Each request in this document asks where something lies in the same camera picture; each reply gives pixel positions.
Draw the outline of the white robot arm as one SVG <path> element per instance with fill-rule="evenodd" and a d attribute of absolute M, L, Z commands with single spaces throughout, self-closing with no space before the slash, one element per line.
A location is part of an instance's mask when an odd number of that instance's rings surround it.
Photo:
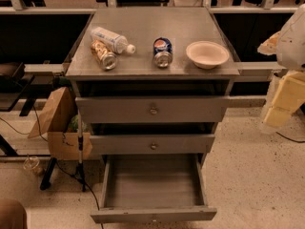
<path fill-rule="evenodd" d="M 288 70 L 283 76 L 273 76 L 261 112 L 260 130 L 271 134 L 283 127 L 305 103 L 305 5 L 257 51 L 275 54 L 277 64 Z"/>

